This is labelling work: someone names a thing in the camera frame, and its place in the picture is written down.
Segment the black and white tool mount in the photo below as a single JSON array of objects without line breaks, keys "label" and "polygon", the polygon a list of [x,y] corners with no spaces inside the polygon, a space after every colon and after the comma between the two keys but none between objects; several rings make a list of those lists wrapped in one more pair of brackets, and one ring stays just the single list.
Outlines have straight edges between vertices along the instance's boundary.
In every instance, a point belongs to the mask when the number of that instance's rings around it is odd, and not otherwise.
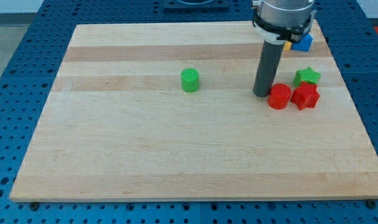
[{"label": "black and white tool mount", "polygon": [[283,44],[285,41],[297,44],[304,37],[306,37],[313,25],[313,20],[317,10],[312,10],[308,19],[301,26],[287,28],[278,27],[263,21],[255,12],[252,20],[252,25],[255,32],[262,36],[270,44]]}]

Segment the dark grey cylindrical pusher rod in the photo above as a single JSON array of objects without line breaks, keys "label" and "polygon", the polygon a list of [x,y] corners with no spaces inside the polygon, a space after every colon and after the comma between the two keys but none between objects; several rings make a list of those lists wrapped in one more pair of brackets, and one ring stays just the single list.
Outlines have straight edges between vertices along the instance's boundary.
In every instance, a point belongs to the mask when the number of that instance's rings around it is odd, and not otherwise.
[{"label": "dark grey cylindrical pusher rod", "polygon": [[264,42],[253,86],[253,93],[266,97],[270,93],[280,63],[284,44]]}]

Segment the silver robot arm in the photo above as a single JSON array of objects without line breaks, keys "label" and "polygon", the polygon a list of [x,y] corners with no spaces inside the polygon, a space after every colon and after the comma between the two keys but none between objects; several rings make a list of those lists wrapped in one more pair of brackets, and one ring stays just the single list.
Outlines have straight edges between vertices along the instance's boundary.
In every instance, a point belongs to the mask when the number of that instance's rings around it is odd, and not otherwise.
[{"label": "silver robot arm", "polygon": [[256,71],[253,93],[270,93],[286,42],[297,44],[308,35],[316,14],[314,0],[256,0],[252,25],[264,43]]}]

